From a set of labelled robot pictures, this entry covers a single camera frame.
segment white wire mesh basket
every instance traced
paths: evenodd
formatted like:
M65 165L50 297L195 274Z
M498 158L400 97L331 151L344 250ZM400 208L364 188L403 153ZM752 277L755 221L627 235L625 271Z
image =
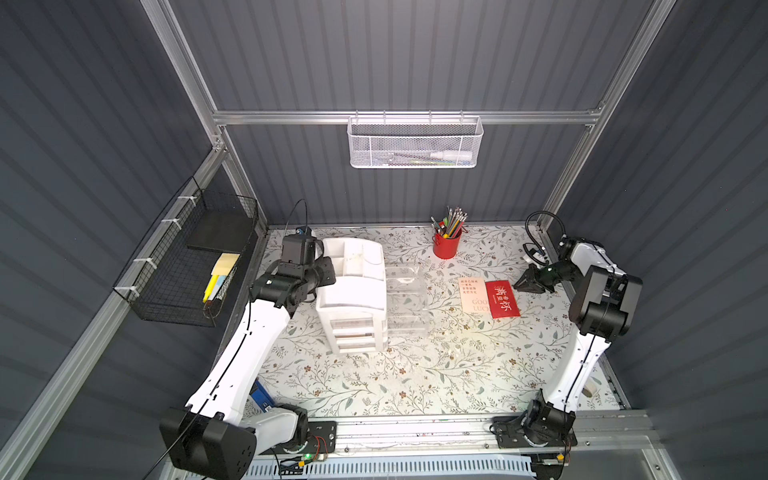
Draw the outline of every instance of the white wire mesh basket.
M365 114L349 118L354 168L472 168L477 165L480 117Z

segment black cable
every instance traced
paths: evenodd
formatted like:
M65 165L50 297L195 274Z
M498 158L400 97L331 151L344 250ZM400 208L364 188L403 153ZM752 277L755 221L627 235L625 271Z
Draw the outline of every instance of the black cable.
M605 314L608 313L608 307L609 306L610 306L609 304L606 304L605 310L603 310L603 315L600 317L600 321L598 322L598 327L595 329L595 332L599 332L600 331L600 326L603 323L603 319L605 319ZM581 366L578 368L578 373L576 374L576 377L574 378L574 382L571 384L571 388L568 389L568 394L565 396L565 401L563 402L563 409L566 409L568 407L568 398L570 398L571 392L573 391L574 387L576 386L576 382L578 382L578 377L579 377L579 375L581 375L581 370L584 369L584 364L587 362L587 359L590 356L590 353L592 351L592 346L594 345L594 339L596 339L596 338L597 338L597 336L593 335L592 336L592 341L589 342L589 348L587 349L587 354L584 355L584 361L581 362Z
M200 410L197 410L197 413L194 415L194 417L192 417L192 420L189 422L189 425L187 425L184 428L184 430L179 434L179 436L176 437L174 442L170 444L170 447L168 447L168 450L166 450L163 455L160 455L160 458L158 458L157 461L154 463L154 465L152 465L152 467L149 470L147 470L147 473L145 473L144 476L141 477L141 480L147 480L147 477L149 477L149 474L152 473L153 470L155 470L155 468L160 464L160 462L163 461L163 458L165 458L165 455L168 455L170 450L176 446L179 440L181 440L187 434L187 432L189 432L189 429L192 427L192 425L194 425L194 421L197 420L197 417L200 416L200 412L202 412L203 409L205 408L206 403L208 403L208 400L203 402L203 406L200 407Z
M308 206L306 205L306 199L300 198L296 203L293 204L293 208L290 209L290 213L288 214L288 218L286 218L286 227L283 228L283 237L286 236L286 231L288 230L288 223L290 222L290 216L293 215L293 212L296 211L296 207L299 206L301 202L304 202L304 226L310 224L310 212L308 210Z
M533 243L536 246L536 248L538 249L538 251L542 255L544 255L545 257L549 258L549 255L546 255L545 252L544 252L544 247L542 247L541 244L534 238L533 234L531 233L531 228L528 225L531 222L531 218L535 217L536 215L549 215L550 217L554 218L560 224L560 228L561 228L561 230L563 230L563 236L564 237L567 236L566 233L565 233L565 224L563 223L563 220L560 220L560 217L558 217L557 215L553 214L552 212L548 212L546 210L537 210L534 213L528 215L528 218L525 219L525 232L528 234L528 238L531 239L531 243ZM523 251L525 251L525 245L526 245L526 243L523 244ZM533 261L535 261L536 263L538 263L541 266L549 265L549 262L547 260L544 261L544 262L541 262L539 259L537 259L533 255L528 254L527 251L526 251L526 254Z
M277 476L280 477L280 480L283 480L283 474L280 473L280 460L277 458L275 449L270 449L270 452L272 452L272 455L275 455L275 464L277 465Z
M249 307L248 308L248 328L250 328L250 306L248 306L248 307ZM235 358L237 357L237 354L240 353L240 349L243 348L243 343L245 343L246 336L247 335L243 335L243 338L240 341L240 345L237 346L237 350L235 350L234 355L232 355L232 358L230 359L230 361L227 364L227 366L224 368L224 371L221 373L221 376L219 376L219 379L214 384L214 387L210 391L210 395L213 395L213 393L219 387L219 384L221 383L221 379L224 378L224 375L227 374L227 370L229 370L230 366L232 366L232 362L234 362ZM182 433L180 433L179 436L176 437L174 442L170 444L170 447L168 447L168 450L166 450L165 453L160 458L157 459L157 461L154 463L154 465L152 465L152 468L149 469L149 471L141 478L141 480L146 480L146 478L149 476L149 474L152 473L152 471L160 464L160 462L163 461L163 458L165 458L165 455L168 455L170 450L174 446L176 446L176 444L184 437L184 435L187 434L187 432L189 431L191 426L194 424L195 420L197 420L197 417L200 416L200 412L203 411L203 409L205 408L205 405L207 403L208 403L208 399L206 399L206 401L203 402L203 406L200 407L200 410L197 410L197 413L195 414L194 417L192 417L192 421L189 423L189 425L187 425L187 427L182 431Z

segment red pencil cup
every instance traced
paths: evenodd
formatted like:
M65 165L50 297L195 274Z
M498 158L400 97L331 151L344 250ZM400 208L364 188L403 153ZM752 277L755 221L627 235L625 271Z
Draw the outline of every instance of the red pencil cup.
M463 229L459 229L456 238L443 238L439 233L435 233L434 245L432 250L439 258L447 260L456 256L458 250L458 241L462 238Z

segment zip tie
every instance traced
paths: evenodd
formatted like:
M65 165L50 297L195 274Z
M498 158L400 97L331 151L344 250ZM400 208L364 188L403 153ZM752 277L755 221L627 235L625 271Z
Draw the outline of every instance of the zip tie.
M179 198L180 198L180 199L182 199L182 198L183 198L183 199L187 199L187 200L192 200L192 204L193 204L195 207L197 206L197 197L195 197L194 195L192 195L192 196L189 196L189 197L179 197Z
M157 270L157 264L154 262L154 259L152 257L136 258L136 259L134 259L134 262L147 262L147 263L149 263L152 266L152 268Z
M179 227L179 231L181 232L181 223L179 223L179 219L177 219L177 218L166 218L164 220L160 220L160 223L163 223L163 222L173 222L174 224L176 224L177 227Z
M138 288L136 288L135 285L131 285L131 286L116 286L114 289L115 290L128 290L129 292L136 293L136 296L139 296L139 290L138 290Z

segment mounting plate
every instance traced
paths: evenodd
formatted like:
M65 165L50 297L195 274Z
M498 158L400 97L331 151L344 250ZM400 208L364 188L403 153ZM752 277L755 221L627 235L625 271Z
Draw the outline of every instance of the mounting plate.
M327 453L333 453L336 450L336 422L310 422L310 433L307 436L306 445L298 452L295 449L290 449L290 452L286 451L283 447L284 443L275 445L274 451L278 455L314 454L317 452L317 440L315 437L325 439L325 444L320 443L320 453L326 453L326 445L328 447Z
M530 443L528 443L528 440L525 438L525 434L523 433L523 428L520 426L522 418L523 415L493 417L491 419L491 422L493 422L493 433L496 437L496 443L500 449L527 449L532 446ZM502 424L507 422L511 422L509 425L510 428L505 428L504 425L496 425L497 423ZM571 447L576 446L578 444L576 441L576 435L572 430L568 435L571 442ZM561 440L556 440L549 442L547 447L564 448L565 444Z

